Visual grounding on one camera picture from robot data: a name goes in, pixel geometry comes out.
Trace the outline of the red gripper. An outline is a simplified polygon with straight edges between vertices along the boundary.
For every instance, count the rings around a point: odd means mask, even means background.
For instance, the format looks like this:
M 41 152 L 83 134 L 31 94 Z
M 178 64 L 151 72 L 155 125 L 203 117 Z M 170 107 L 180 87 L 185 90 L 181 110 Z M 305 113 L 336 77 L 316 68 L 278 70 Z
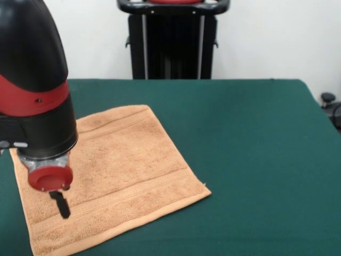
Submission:
M 30 186 L 38 191 L 48 191 L 64 219 L 70 217 L 70 208 L 63 193 L 56 190 L 68 191 L 72 181 L 73 172 L 69 166 L 43 166 L 28 174 Z

